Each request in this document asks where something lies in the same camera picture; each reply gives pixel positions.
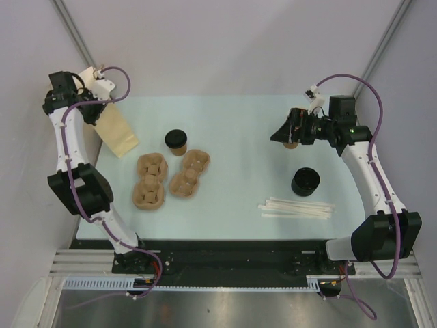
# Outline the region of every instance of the metal pole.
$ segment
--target metal pole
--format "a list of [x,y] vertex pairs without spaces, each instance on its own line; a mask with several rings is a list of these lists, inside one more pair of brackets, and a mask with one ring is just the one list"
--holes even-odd
[[[389,45],[390,41],[393,39],[395,32],[398,30],[400,23],[404,19],[406,12],[408,11],[408,8],[410,7],[412,2],[413,0],[402,0],[399,6],[397,7],[396,12],[389,23],[389,26],[384,32],[381,41],[377,45],[376,50],[373,53],[364,73],[361,75],[361,77],[364,80],[369,80],[370,76],[374,72],[375,67],[378,65],[382,56],[384,55],[387,46]],[[354,90],[353,93],[355,99],[358,99],[362,90],[363,90],[363,84],[359,83],[356,86],[356,89]]]
[[67,30],[68,35],[72,38],[72,41],[79,52],[79,55],[82,57],[82,60],[87,64],[87,66],[96,67],[96,62],[94,61],[91,53],[89,52],[85,41],[83,40],[79,30],[74,24],[73,18],[71,17],[68,9],[63,0],[50,0],[53,4],[53,7],[56,10],[59,18],[61,19],[64,27]]

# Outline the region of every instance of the metal floor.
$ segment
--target metal floor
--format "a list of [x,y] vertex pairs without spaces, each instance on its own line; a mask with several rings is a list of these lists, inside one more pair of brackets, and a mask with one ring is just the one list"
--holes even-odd
[[[348,300],[323,302],[305,292],[152,292],[133,301],[114,296],[69,310],[106,292],[64,290],[54,328],[418,327],[402,279],[354,280],[358,296],[378,314],[368,319]],[[343,285],[342,293],[348,294]]]

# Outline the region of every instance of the cardboard cup holder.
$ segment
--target cardboard cup holder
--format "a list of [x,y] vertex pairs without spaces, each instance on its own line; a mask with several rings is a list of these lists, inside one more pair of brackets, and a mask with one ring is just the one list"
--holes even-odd
[[140,181],[134,187],[132,200],[141,210],[157,210],[165,199],[163,181],[167,177],[168,165],[158,153],[140,156],[137,173]]
[[170,182],[170,192],[178,197],[192,197],[199,188],[199,176],[206,171],[211,158],[206,152],[190,150],[182,160],[182,171]]

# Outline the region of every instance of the wire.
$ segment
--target wire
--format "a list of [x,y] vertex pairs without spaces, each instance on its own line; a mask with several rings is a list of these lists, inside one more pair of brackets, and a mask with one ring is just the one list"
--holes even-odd
[[81,83],[82,88],[80,88],[80,89],[85,89],[85,82],[83,82],[82,78],[76,73],[70,73],[70,74]]
[[142,298],[142,297],[145,297],[145,296],[148,295],[149,292],[150,292],[150,291],[151,291],[151,290],[152,290],[152,289],[157,285],[158,281],[159,281],[160,278],[161,278],[162,272],[163,272],[163,264],[162,264],[160,258],[159,258],[155,253],[152,253],[152,252],[150,252],[150,251],[146,251],[146,250],[144,250],[144,249],[140,249],[140,248],[133,247],[133,246],[128,245],[128,244],[126,244],[125,242],[119,240],[118,237],[116,237],[116,236],[112,233],[112,231],[109,229],[109,227],[106,225],[106,223],[102,220],[101,217],[95,217],[94,219],[91,219],[91,218],[87,215],[87,213],[86,213],[85,210],[83,209],[83,206],[82,206],[81,201],[80,201],[80,199],[79,199],[79,196],[78,196],[78,194],[77,194],[77,190],[76,190],[76,187],[75,187],[75,185],[74,185],[74,178],[73,178],[73,173],[72,173],[71,163],[70,163],[70,160],[68,160],[68,159],[70,158],[70,153],[68,152],[67,137],[66,137],[66,120],[67,120],[68,114],[69,114],[73,109],[76,109],[76,108],[79,107],[79,106],[83,106],[83,105],[105,105],[105,104],[109,104],[109,103],[118,103],[119,101],[122,101],[123,99],[125,99],[125,98],[129,95],[129,92],[130,92],[130,78],[129,78],[129,76],[128,76],[128,73],[126,73],[125,70],[123,70],[122,68],[117,67],[117,66],[109,66],[109,67],[103,68],[103,69],[101,70],[101,72],[103,73],[103,72],[106,72],[106,71],[108,71],[108,70],[118,70],[118,71],[120,71],[121,73],[124,74],[124,76],[125,76],[125,78],[126,78],[126,80],[127,80],[127,83],[128,83],[128,87],[127,87],[127,89],[126,89],[125,94],[124,94],[123,96],[121,96],[120,98],[116,98],[116,99],[81,101],[81,102],[78,102],[78,103],[76,103],[76,104],[74,104],[74,105],[68,107],[67,110],[65,111],[65,113],[62,115],[62,119],[61,119],[61,122],[63,123],[62,126],[61,126],[61,138],[62,138],[62,145],[63,145],[63,148],[64,148],[64,154],[65,154],[65,156],[66,156],[66,166],[67,166],[68,181],[69,181],[69,183],[70,183],[70,188],[71,188],[71,191],[72,191],[72,195],[73,195],[73,198],[74,198],[74,202],[76,203],[76,206],[77,206],[77,208],[78,208],[78,211],[79,211],[79,213],[81,214],[81,216],[84,218],[84,220],[86,220],[86,222],[88,222],[88,223],[94,223],[94,222],[96,222],[97,220],[102,221],[102,227],[104,228],[104,230],[107,232],[107,234],[108,234],[108,235],[109,235],[109,236],[110,236],[110,237],[111,237],[111,238],[112,238],[116,243],[119,243],[121,246],[123,246],[123,247],[125,247],[125,248],[128,248],[128,249],[131,249],[131,250],[133,250],[133,251],[137,251],[137,252],[139,252],[139,253],[147,254],[147,255],[153,257],[153,258],[157,261],[157,263],[158,263],[159,270],[158,270],[158,272],[157,272],[157,274],[156,274],[157,277],[156,277],[156,279],[154,280],[153,284],[152,284],[152,285],[151,285],[151,286],[150,286],[146,291],[144,291],[144,292],[141,293],[140,295],[135,296],[134,298],[136,299],[136,298]]
[[313,111],[316,110],[317,108],[320,108],[320,109],[322,110],[323,116],[326,117],[325,111],[323,110],[323,107],[322,107],[322,106],[316,106],[316,107],[314,107]]
[[84,302],[74,304],[71,306],[66,306],[66,309],[67,310],[77,309],[77,308],[80,308],[81,306],[88,305],[88,304],[91,304],[95,301],[99,301],[101,299],[106,299],[106,298],[112,297],[112,296],[126,296],[126,293],[125,292],[110,292],[109,294],[103,294],[103,295],[94,297],[93,299],[89,299],[88,301],[84,301]]
[[332,280],[330,282],[320,282],[319,284],[321,284],[321,285],[328,285],[328,284],[336,285],[336,284],[339,284],[340,282],[342,282],[344,279],[346,279],[346,276],[341,277],[342,275],[344,275],[344,270],[343,270],[343,267],[341,265],[339,265],[339,270],[340,270],[340,278],[339,279]]
[[384,178],[382,177],[380,170],[378,169],[376,164],[373,162],[373,146],[375,145],[376,137],[378,136],[378,133],[380,132],[380,128],[381,128],[381,124],[382,124],[382,117],[384,115],[384,109],[382,107],[382,100],[381,100],[381,97],[378,94],[378,92],[375,90],[375,88],[369,82],[367,82],[366,80],[364,80],[360,77],[356,77],[356,76],[350,75],[350,74],[334,74],[334,75],[331,75],[331,76],[326,77],[325,79],[321,80],[316,85],[319,87],[319,86],[321,86],[321,84],[323,84],[331,79],[334,79],[336,77],[347,77],[349,79],[354,79],[356,81],[361,82],[362,84],[367,86],[373,92],[373,94],[376,97],[376,100],[378,101],[380,115],[378,118],[378,124],[376,125],[375,132],[373,133],[373,137],[371,138],[371,141],[369,143],[369,150],[368,150],[369,162],[370,162],[370,165],[371,165],[373,171],[375,172],[376,177],[378,178],[378,181],[382,187],[382,190],[384,191],[385,198],[387,199],[387,203],[390,207],[391,214],[393,215],[393,218],[394,218],[395,235],[396,235],[396,249],[395,249],[395,258],[393,259],[393,265],[392,265],[390,273],[388,275],[385,275],[374,261],[370,261],[370,263],[372,263],[373,267],[380,274],[381,277],[383,277],[384,279],[391,279],[394,277],[394,275],[396,273],[397,266],[399,264],[399,258],[401,256],[401,226],[399,224],[399,217],[397,216],[395,205],[393,204],[393,201],[391,199],[389,188],[385,184]]
[[325,299],[348,299],[350,301],[355,301],[356,304],[358,304],[358,306],[360,307],[361,311],[363,311],[364,314],[368,318],[370,318],[371,320],[377,320],[378,319],[378,315],[376,314],[375,310],[372,309],[372,307],[369,304],[367,304],[362,299],[359,299],[356,296],[355,289],[352,287],[352,285],[350,283],[350,280],[349,280],[348,263],[345,263],[344,273],[345,273],[345,279],[346,279],[346,282],[348,283],[348,287],[349,287],[351,295],[337,295],[337,296],[326,297],[326,296],[324,296],[322,294],[322,292],[319,292],[319,295],[321,297],[323,297],[323,300],[325,300]]

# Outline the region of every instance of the white tabletop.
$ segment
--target white tabletop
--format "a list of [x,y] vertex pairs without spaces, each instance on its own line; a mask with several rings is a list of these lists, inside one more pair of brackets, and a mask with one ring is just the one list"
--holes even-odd
[[[109,181],[117,211],[140,238],[277,240],[339,238],[364,220],[361,198],[346,165],[327,141],[288,150],[270,141],[291,107],[307,106],[303,96],[130,97],[118,106],[140,144],[118,159],[105,145],[96,168]],[[200,187],[191,199],[170,194],[169,182],[181,170],[182,157],[164,143],[174,128],[188,135],[188,149],[211,156]],[[160,152],[169,165],[166,200],[157,211],[132,203],[139,156]],[[321,178],[315,193],[298,197],[294,173],[312,167]],[[335,205],[329,220],[261,217],[258,204],[274,196]],[[78,239],[105,238],[82,220]]]

